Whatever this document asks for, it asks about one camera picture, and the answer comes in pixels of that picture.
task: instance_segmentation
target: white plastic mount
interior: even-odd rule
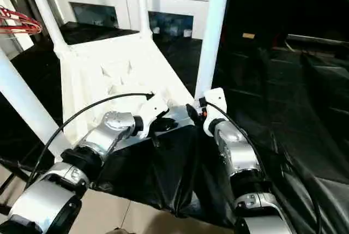
[[[222,109],[225,113],[227,112],[227,102],[225,100],[224,91],[222,88],[211,89],[209,91],[204,92],[203,95],[207,102],[210,102],[216,105],[217,107]],[[207,117],[203,124],[203,130],[208,136],[213,137],[212,133],[209,132],[208,130],[208,127],[211,124],[211,122],[214,121],[215,119],[224,119],[226,121],[228,119],[222,113],[220,113],[217,109],[215,109],[210,105],[207,105],[206,110],[207,110]]]
[[[167,111],[166,102],[163,100],[160,94],[156,94],[147,102],[145,102],[138,112],[138,115],[143,121],[143,130],[138,133],[138,137],[144,139],[148,136],[151,123],[156,120],[157,116],[164,111]]]

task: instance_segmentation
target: tile floor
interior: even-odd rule
[[[0,166],[0,184],[10,173]],[[0,197],[0,202],[12,205],[24,188],[15,178]],[[6,217],[0,214],[0,222]],[[136,234],[232,234],[231,230],[194,219],[178,219],[167,212],[120,197],[89,190],[83,197],[81,212],[70,234],[105,234],[117,227]]]

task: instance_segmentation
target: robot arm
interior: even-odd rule
[[[204,94],[204,100],[226,112],[221,88]],[[287,218],[265,181],[253,147],[240,130],[214,107],[207,105],[204,131],[213,136],[230,177],[239,217],[236,234],[291,234]]]
[[[146,137],[150,124],[166,110],[166,103],[155,95],[141,107],[139,116],[106,113],[74,149],[62,153],[62,162],[55,163],[18,198],[9,220],[0,225],[0,233],[68,233],[81,209],[81,198],[116,144],[135,135]]]

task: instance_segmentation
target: black wire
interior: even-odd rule
[[[228,116],[227,113],[225,113],[221,108],[219,108],[218,106],[210,103],[210,102],[206,102],[207,105],[210,105],[212,107],[214,107],[216,110],[218,110],[220,113],[222,113],[238,130],[241,134],[244,135],[244,137],[246,138],[246,140],[248,141],[248,143],[251,145],[251,146],[254,146],[252,144],[252,142],[250,141],[250,139],[248,138],[246,132],[240,128],[236,122]],[[310,200],[312,202],[312,205],[314,207],[314,213],[315,213],[315,217],[316,217],[316,234],[321,234],[321,231],[322,231],[322,217],[321,217],[321,212],[320,212],[320,205],[317,201],[317,199],[315,198],[314,194],[312,193],[312,191],[310,191],[310,186],[308,184],[308,182],[306,182],[306,180],[304,180],[303,176],[300,174],[300,172],[296,169],[296,167],[291,163],[289,162],[285,156],[271,150],[271,149],[267,149],[267,148],[263,148],[269,152],[271,152],[273,155],[277,155],[277,156],[282,156],[282,159],[285,161],[286,165],[288,165],[294,172],[294,174],[296,174],[296,176],[299,178],[300,182],[303,184],[304,188],[306,189],[306,191],[308,192],[309,194],[309,197],[310,197]]]
[[[44,154],[46,153],[46,151],[48,150],[50,144],[52,143],[52,141],[56,138],[56,136],[63,130],[63,128],[65,126],[67,126],[73,119],[75,119],[77,116],[79,116],[81,113],[99,105],[99,104],[102,104],[104,102],[107,102],[107,101],[110,101],[110,100],[113,100],[113,99],[118,99],[118,98],[123,98],[123,97],[129,97],[129,96],[146,96],[147,99],[148,98],[151,98],[153,95],[152,94],[146,94],[146,93],[128,93],[128,94],[121,94],[121,95],[115,95],[115,96],[111,96],[111,97],[108,97],[108,98],[105,98],[105,99],[102,99],[102,100],[99,100],[95,103],[92,103],[91,105],[88,105],[87,107],[84,107],[82,110],[78,111],[76,114],[72,115],[70,118],[67,119],[67,121],[65,121],[53,134],[52,136],[50,137],[50,139],[47,141],[47,143],[45,144],[44,146],[44,149],[43,151],[41,152],[39,158],[38,158],[38,161],[37,163],[35,164],[35,167],[29,177],[29,180],[24,188],[24,190],[26,190],[31,184],[32,184],[32,181],[33,181],[33,178],[34,178],[34,175],[35,175],[35,172],[37,171],[38,167],[39,167],[39,164],[44,156]]]

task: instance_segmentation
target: red wire coil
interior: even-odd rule
[[[13,20],[16,25],[7,26],[3,22],[5,20]],[[17,34],[26,33],[29,35],[38,34],[42,31],[42,26],[39,21],[20,12],[12,11],[4,7],[0,7],[0,34]]]

